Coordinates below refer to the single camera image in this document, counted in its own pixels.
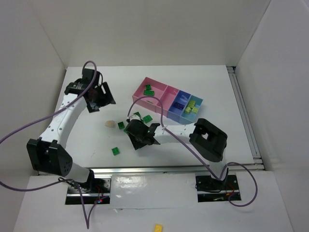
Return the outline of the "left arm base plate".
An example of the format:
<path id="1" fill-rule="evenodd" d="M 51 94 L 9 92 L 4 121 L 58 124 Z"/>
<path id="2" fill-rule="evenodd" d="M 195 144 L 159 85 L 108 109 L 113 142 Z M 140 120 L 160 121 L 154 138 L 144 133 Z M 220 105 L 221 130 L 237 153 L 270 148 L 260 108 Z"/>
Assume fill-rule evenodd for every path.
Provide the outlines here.
<path id="1" fill-rule="evenodd" d="M 110 204 L 111 177 L 98 178 L 91 189 L 81 188 L 85 205 L 91 205 L 94 202 L 97 204 Z M 65 205 L 81 205 L 80 193 L 73 184 L 67 188 Z"/>

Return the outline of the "long yellow-green lego brick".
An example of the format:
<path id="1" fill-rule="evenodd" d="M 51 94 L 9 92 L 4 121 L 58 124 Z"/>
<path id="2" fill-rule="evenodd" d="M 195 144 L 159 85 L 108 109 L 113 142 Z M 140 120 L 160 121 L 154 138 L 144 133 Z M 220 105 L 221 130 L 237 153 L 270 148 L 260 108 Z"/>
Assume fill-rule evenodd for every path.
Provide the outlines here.
<path id="1" fill-rule="evenodd" d="M 187 106 L 185 111 L 184 111 L 186 114 L 189 114 L 191 112 L 191 107 L 190 106 Z"/>

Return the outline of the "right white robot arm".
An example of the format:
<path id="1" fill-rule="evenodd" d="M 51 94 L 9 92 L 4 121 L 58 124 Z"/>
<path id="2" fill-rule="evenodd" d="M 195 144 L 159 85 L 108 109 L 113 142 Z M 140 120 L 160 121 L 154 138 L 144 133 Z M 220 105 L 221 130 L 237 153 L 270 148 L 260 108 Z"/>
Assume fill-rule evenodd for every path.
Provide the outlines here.
<path id="1" fill-rule="evenodd" d="M 161 145 L 179 142 L 188 148 L 192 145 L 194 154 L 202 164 L 209 162 L 211 178 L 224 183 L 228 168 L 225 162 L 227 134 L 208 120 L 200 118 L 196 123 L 162 126 L 153 123 L 146 126 L 140 119 L 130 119 L 125 128 L 135 150 L 147 145 Z"/>

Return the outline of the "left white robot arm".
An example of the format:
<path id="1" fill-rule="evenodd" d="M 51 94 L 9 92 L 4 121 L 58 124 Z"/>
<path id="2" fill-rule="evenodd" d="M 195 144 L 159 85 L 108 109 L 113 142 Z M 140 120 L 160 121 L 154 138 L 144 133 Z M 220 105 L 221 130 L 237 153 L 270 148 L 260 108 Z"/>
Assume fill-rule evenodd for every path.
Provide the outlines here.
<path id="1" fill-rule="evenodd" d="M 54 174 L 77 182 L 91 190 L 101 181 L 94 172 L 75 164 L 66 151 L 66 144 L 75 122 L 84 109 L 98 112 L 101 107 L 115 104 L 107 82 L 99 71 L 84 68 L 82 77 L 71 82 L 65 89 L 60 113 L 38 139 L 30 139 L 27 151 L 32 168 L 38 172 Z"/>

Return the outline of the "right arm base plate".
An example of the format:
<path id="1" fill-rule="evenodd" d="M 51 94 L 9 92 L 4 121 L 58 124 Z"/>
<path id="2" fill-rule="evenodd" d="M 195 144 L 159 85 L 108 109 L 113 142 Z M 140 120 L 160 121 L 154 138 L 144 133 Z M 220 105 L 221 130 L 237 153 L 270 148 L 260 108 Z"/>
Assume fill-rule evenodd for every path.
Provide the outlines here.
<path id="1" fill-rule="evenodd" d="M 197 190 L 197 201 L 203 202 L 223 202 L 240 201 L 241 195 L 236 175 L 228 175 L 227 180 L 222 184 L 211 178 L 210 175 L 196 176 L 195 188 Z"/>

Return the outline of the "pink and blue sorting tray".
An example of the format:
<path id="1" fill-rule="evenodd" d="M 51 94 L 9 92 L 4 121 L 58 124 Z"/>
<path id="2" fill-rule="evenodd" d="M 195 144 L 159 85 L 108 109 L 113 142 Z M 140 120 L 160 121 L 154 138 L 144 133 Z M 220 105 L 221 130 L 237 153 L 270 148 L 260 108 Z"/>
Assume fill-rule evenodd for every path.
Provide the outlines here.
<path id="1" fill-rule="evenodd" d="M 154 91 L 154 96 L 144 96 L 143 92 L 146 90 L 145 85 L 151 85 L 151 90 Z M 161 113 L 163 110 L 163 115 L 175 122 L 180 124 L 191 124 L 197 121 L 197 114 L 190 112 L 186 114 L 184 111 L 188 106 L 190 100 L 195 101 L 195 106 L 198 110 L 202 106 L 203 100 L 193 94 L 187 93 L 178 88 L 169 86 L 162 82 L 156 81 L 152 78 L 145 77 L 140 86 L 132 95 L 132 99 L 143 97 L 143 99 L 137 102 L 137 105 L 142 106 L 155 113 Z M 173 105 L 175 102 L 184 105 L 183 110 L 176 109 Z"/>

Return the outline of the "small yellow-green lego brick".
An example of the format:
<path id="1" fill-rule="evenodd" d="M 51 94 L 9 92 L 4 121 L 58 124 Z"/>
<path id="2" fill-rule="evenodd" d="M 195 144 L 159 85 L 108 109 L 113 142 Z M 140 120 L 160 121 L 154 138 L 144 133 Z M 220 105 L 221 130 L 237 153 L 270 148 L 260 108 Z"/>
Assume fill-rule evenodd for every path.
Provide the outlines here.
<path id="1" fill-rule="evenodd" d="M 191 112 L 194 113 L 194 114 L 197 114 L 198 113 L 198 108 L 197 107 L 193 107 L 191 109 Z"/>

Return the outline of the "dark blue lego brick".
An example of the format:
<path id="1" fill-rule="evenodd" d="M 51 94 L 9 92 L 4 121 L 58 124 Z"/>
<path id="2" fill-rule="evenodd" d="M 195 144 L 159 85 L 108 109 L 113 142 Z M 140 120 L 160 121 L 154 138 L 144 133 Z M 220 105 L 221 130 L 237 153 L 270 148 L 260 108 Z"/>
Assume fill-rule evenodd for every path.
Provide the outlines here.
<path id="1" fill-rule="evenodd" d="M 178 102 L 175 102 L 174 105 L 173 105 L 176 109 L 179 109 L 179 110 L 183 110 L 184 108 L 184 105 L 181 104 L 181 103 L 178 103 Z"/>

